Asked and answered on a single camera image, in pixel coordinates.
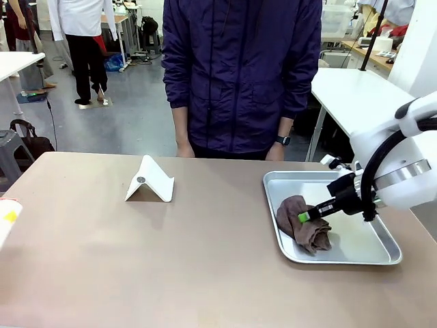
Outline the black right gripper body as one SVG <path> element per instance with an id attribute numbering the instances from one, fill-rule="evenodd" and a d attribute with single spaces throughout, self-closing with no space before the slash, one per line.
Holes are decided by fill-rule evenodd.
<path id="1" fill-rule="evenodd" d="M 363 212 L 363 202 L 355 187 L 356 174 L 353 172 L 344 174 L 332 181 L 327 189 L 334 198 L 332 209 L 328 215 L 343 211 L 347 215 L 355 215 Z"/>

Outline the person's left hand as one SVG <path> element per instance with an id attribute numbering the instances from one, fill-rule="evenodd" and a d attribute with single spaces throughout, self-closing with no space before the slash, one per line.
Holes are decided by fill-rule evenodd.
<path id="1" fill-rule="evenodd" d="M 284 161 L 285 158 L 285 146 L 275 142 L 269 149 L 266 160 L 267 161 Z"/>

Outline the person's right hand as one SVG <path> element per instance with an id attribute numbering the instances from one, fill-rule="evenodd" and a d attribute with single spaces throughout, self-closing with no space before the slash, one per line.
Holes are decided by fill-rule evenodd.
<path id="1" fill-rule="evenodd" d="M 177 138 L 177 157 L 181 158 L 195 158 L 195 153 L 187 138 Z"/>

